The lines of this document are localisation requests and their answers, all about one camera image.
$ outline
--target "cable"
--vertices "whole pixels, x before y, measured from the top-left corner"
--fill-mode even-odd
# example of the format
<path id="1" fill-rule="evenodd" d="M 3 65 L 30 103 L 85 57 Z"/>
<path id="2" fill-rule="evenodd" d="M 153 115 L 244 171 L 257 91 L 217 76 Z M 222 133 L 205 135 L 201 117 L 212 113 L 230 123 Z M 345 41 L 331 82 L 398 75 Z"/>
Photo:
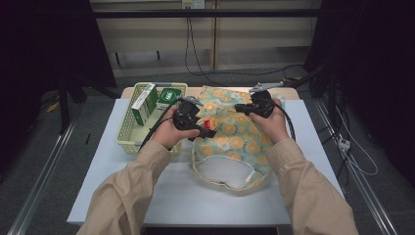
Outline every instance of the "cable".
<path id="1" fill-rule="evenodd" d="M 172 117 L 166 118 L 164 120 L 162 120 L 165 116 L 165 114 L 167 113 L 167 111 L 177 102 L 179 101 L 179 99 L 176 99 L 173 103 L 171 103 L 170 105 L 167 106 L 167 108 L 164 110 L 164 112 L 162 112 L 161 116 L 159 117 L 159 119 L 156 121 L 156 124 L 153 126 L 153 128 L 149 131 L 149 133 L 146 135 L 146 138 L 144 138 L 143 142 L 141 143 L 140 149 L 138 149 L 138 152 L 140 152 L 140 150 L 143 148 L 143 146 L 150 140 L 150 138 L 153 136 L 153 134 L 156 132 L 157 128 L 159 128 L 159 126 L 165 122 L 168 119 L 171 119 Z"/>
<path id="2" fill-rule="evenodd" d="M 357 163 L 355 163 L 354 161 L 352 161 L 349 156 L 348 153 L 345 152 L 345 150 L 342 150 L 342 152 L 345 154 L 345 157 L 350 161 L 350 163 L 356 167 L 360 172 L 367 174 L 367 175 L 376 175 L 378 173 L 378 166 L 376 165 L 375 161 L 373 161 L 373 159 L 370 157 L 370 155 L 360 146 L 360 144 L 353 138 L 353 136 L 351 135 L 350 131 L 348 130 L 348 128 L 346 127 L 346 122 L 343 119 L 342 114 L 340 113 L 339 109 L 336 107 L 337 112 L 339 113 L 340 118 L 342 119 L 343 124 L 345 125 L 346 131 L 349 134 L 350 138 L 354 141 L 354 143 L 356 143 L 356 145 L 363 151 L 363 153 L 366 154 L 366 156 L 369 158 L 369 160 L 372 162 L 373 166 L 375 167 L 375 172 L 374 173 L 369 173 L 363 169 L 361 169 Z"/>
<path id="3" fill-rule="evenodd" d="M 338 150 L 339 155 L 342 156 L 342 153 L 340 152 L 340 149 L 337 148 L 337 150 Z M 339 180 L 340 175 L 342 173 L 342 170 L 343 170 L 343 168 L 345 168 L 345 170 L 346 170 L 346 183 L 345 183 L 345 188 L 347 188 L 347 185 L 348 185 L 348 169 L 347 169 L 347 166 L 346 166 L 347 160 L 348 160 L 348 158 L 342 158 L 342 165 L 340 166 L 340 168 L 338 170 L 338 173 L 336 174 L 336 178 Z"/>
<path id="4" fill-rule="evenodd" d="M 321 142 L 321 145 L 326 144 L 330 139 L 332 139 L 333 137 L 335 137 L 337 135 L 336 132 L 334 132 L 332 135 L 330 135 L 327 139 L 325 139 L 323 142 Z"/>
<path id="5" fill-rule="evenodd" d="M 283 75 L 284 75 L 284 78 L 287 79 L 287 75 L 285 73 L 285 70 L 283 70 Z"/>
<path id="6" fill-rule="evenodd" d="M 189 48 L 189 26 L 190 26 L 190 35 L 191 35 L 191 37 L 192 37 L 193 51 L 194 51 L 194 54 L 195 54 L 195 57 L 196 57 L 196 61 L 197 61 L 197 63 L 198 63 L 199 70 L 201 71 L 202 75 L 203 75 L 203 76 L 204 76 L 204 77 L 205 77 L 208 81 L 210 81 L 211 83 L 214 83 L 214 84 L 219 85 L 219 86 L 225 86 L 225 87 L 227 87 L 227 85 L 224 85 L 224 84 L 222 84 L 222 83 L 220 83 L 220 82 L 215 82 L 215 81 L 212 81 L 210 78 L 208 78 L 208 77 L 207 77 L 207 75 L 206 75 L 206 74 L 204 73 L 204 71 L 202 70 L 201 64 L 199 63 L 198 54 L 196 53 L 195 40 L 194 40 L 194 38 L 193 38 L 193 27 L 192 27 L 192 20 L 191 20 L 190 18 L 187 18 L 187 42 L 186 42 L 186 56 L 185 56 L 185 64 L 186 64 L 186 69 L 187 69 L 187 71 L 188 71 L 189 73 L 191 73 L 191 72 L 190 72 L 190 70 L 189 70 L 189 68 L 188 68 L 188 66 L 187 66 L 187 51 L 188 51 L 188 48 Z"/>
<path id="7" fill-rule="evenodd" d="M 190 71 L 190 70 L 189 70 L 189 66 L 188 66 L 188 64 L 187 64 L 187 54 L 188 54 L 188 50 L 189 50 L 189 36 L 190 36 L 190 37 L 191 37 L 191 39 L 192 39 L 192 44 L 193 44 L 194 54 L 195 54 L 196 61 L 197 61 L 197 63 L 198 63 L 198 67 L 199 67 L 199 70 L 201 71 L 201 73 L 196 73 L 196 72 Z M 202 70 L 202 68 L 201 68 L 201 65 L 200 65 L 200 63 L 199 63 L 199 58 L 198 58 L 198 55 L 197 55 L 197 53 L 196 53 L 195 40 L 194 40 L 194 37 L 193 37 L 193 26 L 192 26 L 192 20 L 191 20 L 190 18 L 188 18 L 188 19 L 187 19 L 187 41 L 186 41 L 185 66 L 186 66 L 186 70 L 187 70 L 190 74 L 193 74 L 193 75 L 203 75 L 203 76 L 204 76 L 207 80 L 209 80 L 209 81 L 210 81 L 210 82 L 212 82 L 212 83 L 216 83 L 216 84 L 219 84 L 219 85 L 221 85 L 221 86 L 226 86 L 226 85 L 223 85 L 223 84 L 220 84 L 220 83 L 217 83 L 217 82 L 214 82 L 214 81 L 210 80 L 210 79 L 207 77 L 207 74 L 267 75 L 267 74 L 272 74 L 272 73 L 276 73 L 276 72 L 282 71 L 282 72 L 284 73 L 284 76 L 286 76 L 286 75 L 285 75 L 285 70 L 286 70 L 286 69 L 293 68 L 293 67 L 302 67 L 303 65 L 289 65 L 289 66 L 285 66 L 285 67 L 283 67 L 282 69 L 273 70 L 273 71 L 266 71 L 266 72 L 258 72 L 258 73 L 249 73 L 249 72 L 235 72 L 235 71 L 209 71 L 209 72 L 205 72 L 205 71 L 203 71 L 203 70 Z"/>
<path id="8" fill-rule="evenodd" d="M 290 128 L 290 132 L 291 132 L 291 138 L 293 138 L 294 140 L 296 140 L 296 133 L 294 132 L 294 127 L 293 127 L 293 123 L 291 122 L 290 116 L 287 114 L 287 112 L 279 105 L 275 104 L 275 102 L 267 100 L 267 99 L 263 99 L 263 98 L 253 98 L 254 100 L 259 100 L 259 101 L 266 101 L 268 102 L 268 104 L 273 105 L 274 107 L 277 107 L 286 117 L 288 126 Z"/>

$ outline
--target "black curtain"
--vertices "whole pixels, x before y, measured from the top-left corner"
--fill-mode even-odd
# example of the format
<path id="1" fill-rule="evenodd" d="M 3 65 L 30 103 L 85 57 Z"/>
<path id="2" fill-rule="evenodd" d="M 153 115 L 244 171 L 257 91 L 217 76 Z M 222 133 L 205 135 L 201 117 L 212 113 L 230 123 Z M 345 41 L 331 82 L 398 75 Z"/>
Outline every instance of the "black curtain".
<path id="1" fill-rule="evenodd" d="M 312 71 L 333 63 L 336 81 L 362 118 L 369 132 L 385 149 L 391 163 L 415 185 L 415 15 L 410 1 L 360 1 L 365 8 L 355 15 L 349 44 L 334 63 L 327 61 L 345 22 L 319 19 L 305 68 Z M 323 1 L 336 8 L 339 1 Z M 329 79 L 314 82 L 325 90 Z"/>
<path id="2" fill-rule="evenodd" d="M 42 94 L 58 90 L 61 77 L 71 90 L 115 87 L 96 20 L 38 14 L 44 10 L 92 11 L 88 0 L 0 2 L 0 169 L 36 119 Z"/>

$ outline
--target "plastic basket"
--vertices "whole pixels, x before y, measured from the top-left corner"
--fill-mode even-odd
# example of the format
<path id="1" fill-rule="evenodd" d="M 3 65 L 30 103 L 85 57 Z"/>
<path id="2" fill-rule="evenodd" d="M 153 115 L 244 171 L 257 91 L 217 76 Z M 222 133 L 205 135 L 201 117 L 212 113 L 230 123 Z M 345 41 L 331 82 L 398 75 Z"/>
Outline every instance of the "plastic basket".
<path id="1" fill-rule="evenodd" d="M 116 142 L 119 145 L 121 145 L 125 153 L 129 155 L 137 154 L 138 150 L 141 147 L 141 143 L 143 142 L 144 138 L 146 138 L 147 134 L 150 131 L 150 128 L 152 128 L 155 125 L 156 121 L 159 119 L 161 115 L 158 110 L 154 110 L 145 125 L 138 125 L 130 109 L 134 101 L 140 96 L 141 92 L 143 92 L 143 90 L 146 88 L 147 84 L 149 83 L 154 83 L 157 86 L 159 96 L 161 94 L 162 89 L 165 87 L 172 87 L 172 88 L 180 89 L 182 92 L 182 96 L 186 96 L 186 92 L 187 92 L 186 83 L 139 82 L 135 84 L 134 92 L 132 94 L 128 107 L 125 111 L 124 119 L 119 128 L 118 136 L 116 138 Z M 177 145 L 175 145 L 171 149 L 171 154 L 179 155 L 180 151 L 181 151 L 181 142 L 179 142 Z"/>

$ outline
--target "sleeve cuff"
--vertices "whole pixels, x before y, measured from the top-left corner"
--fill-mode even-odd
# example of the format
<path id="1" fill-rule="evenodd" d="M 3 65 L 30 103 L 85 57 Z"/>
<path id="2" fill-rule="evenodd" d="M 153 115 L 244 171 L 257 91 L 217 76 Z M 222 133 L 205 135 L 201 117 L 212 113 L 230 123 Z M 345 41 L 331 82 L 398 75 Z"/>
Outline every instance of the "sleeve cuff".
<path id="1" fill-rule="evenodd" d="M 152 170 L 163 170 L 170 162 L 171 153 L 157 141 L 149 140 L 137 155 L 136 162 Z"/>
<path id="2" fill-rule="evenodd" d="M 304 155 L 299 145 L 291 138 L 283 139 L 276 143 L 268 151 L 266 157 L 274 171 L 279 171 L 282 166 L 288 163 L 304 160 Z"/>

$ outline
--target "table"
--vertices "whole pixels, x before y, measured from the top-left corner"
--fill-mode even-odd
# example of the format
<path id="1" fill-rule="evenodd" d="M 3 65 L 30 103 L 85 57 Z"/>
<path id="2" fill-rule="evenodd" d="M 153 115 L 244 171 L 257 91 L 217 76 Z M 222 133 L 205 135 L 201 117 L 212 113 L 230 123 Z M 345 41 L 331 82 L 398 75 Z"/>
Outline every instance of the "table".
<path id="1" fill-rule="evenodd" d="M 200 89 L 189 87 L 187 94 L 197 96 Z M 248 91 L 249 88 L 227 89 Z M 100 145 L 70 212 L 69 223 L 83 223 L 94 190 L 108 175 L 124 168 L 134 159 L 134 156 L 126 155 L 115 141 L 129 103 L 127 97 L 131 94 L 130 91 L 131 88 L 126 89 L 122 98 L 115 101 Z M 292 119 L 297 142 L 305 157 L 342 194 L 304 102 L 299 99 L 296 90 L 273 88 L 270 92 L 286 97 L 286 111 Z M 264 185 L 252 191 L 231 192 L 224 187 L 206 184 L 189 168 L 191 150 L 191 142 L 184 140 L 180 156 L 172 157 L 171 163 L 161 174 L 144 226 L 275 227 L 291 223 L 275 174 Z"/>

